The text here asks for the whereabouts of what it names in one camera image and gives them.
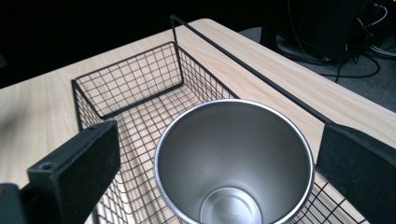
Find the black wire basket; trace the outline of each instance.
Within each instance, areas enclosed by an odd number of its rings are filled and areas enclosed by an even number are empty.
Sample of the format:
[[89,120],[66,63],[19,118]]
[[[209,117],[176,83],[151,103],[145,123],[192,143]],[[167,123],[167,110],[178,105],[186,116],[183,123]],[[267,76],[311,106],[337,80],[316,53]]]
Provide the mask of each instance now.
[[[154,177],[156,144],[181,113],[203,102],[239,98],[182,49],[164,43],[72,80],[80,130],[116,120],[121,168],[92,212],[94,223],[183,223]],[[291,223],[369,223],[318,172]]]

